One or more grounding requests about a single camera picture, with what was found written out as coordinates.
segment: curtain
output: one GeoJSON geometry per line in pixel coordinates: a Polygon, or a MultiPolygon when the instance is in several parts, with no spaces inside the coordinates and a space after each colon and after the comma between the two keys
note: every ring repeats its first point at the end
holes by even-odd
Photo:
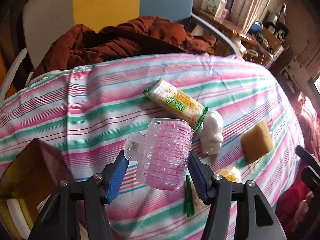
{"type": "Polygon", "coordinates": [[[314,80],[320,76],[320,44],[303,66],[314,80]]]}
{"type": "Polygon", "coordinates": [[[234,0],[228,20],[242,27],[246,34],[258,15],[264,0],[234,0]]]}

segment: white box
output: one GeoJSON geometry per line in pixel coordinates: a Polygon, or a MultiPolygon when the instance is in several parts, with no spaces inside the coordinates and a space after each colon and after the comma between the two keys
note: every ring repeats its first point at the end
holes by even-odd
{"type": "Polygon", "coordinates": [[[221,18],[223,9],[226,7],[226,0],[209,0],[208,10],[212,12],[215,17],[221,18]]]}

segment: bed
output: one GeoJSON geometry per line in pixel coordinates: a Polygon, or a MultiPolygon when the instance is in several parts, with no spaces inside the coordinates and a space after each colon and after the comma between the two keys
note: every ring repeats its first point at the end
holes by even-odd
{"type": "MultiPolygon", "coordinates": [[[[77,181],[115,160],[133,131],[145,133],[168,113],[142,91],[160,77],[223,117],[224,142],[213,156],[192,148],[215,171],[237,160],[242,181],[257,182],[271,206],[294,181],[303,136],[288,98],[261,65],[233,57],[168,54],[131,57],[47,73],[0,104],[0,175],[33,138],[60,149],[77,181]],[[259,121],[273,133],[274,149],[246,165],[240,137],[259,121]]],[[[124,239],[200,239],[209,209],[188,218],[184,188],[160,191],[135,181],[130,162],[118,197],[107,206],[111,227],[124,239]]],[[[227,239],[235,230],[233,203],[227,239]]]]}

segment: yellow sponge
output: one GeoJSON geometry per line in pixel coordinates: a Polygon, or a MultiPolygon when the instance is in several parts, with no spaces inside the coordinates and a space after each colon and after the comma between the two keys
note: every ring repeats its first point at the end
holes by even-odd
{"type": "Polygon", "coordinates": [[[248,164],[255,162],[273,148],[269,127],[265,121],[257,123],[241,137],[248,164]]]}

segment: cardboard box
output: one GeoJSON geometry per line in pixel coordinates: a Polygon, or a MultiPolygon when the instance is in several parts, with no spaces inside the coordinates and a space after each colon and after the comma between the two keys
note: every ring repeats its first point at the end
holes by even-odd
{"type": "Polygon", "coordinates": [[[10,215],[8,198],[18,200],[31,230],[39,215],[37,206],[63,179],[74,181],[61,152],[38,139],[32,140],[15,157],[0,179],[0,222],[3,226],[2,230],[0,228],[0,239],[23,239],[10,215]]]}
{"type": "Polygon", "coordinates": [[[226,0],[209,0],[208,10],[220,19],[226,4],[226,0]]]}

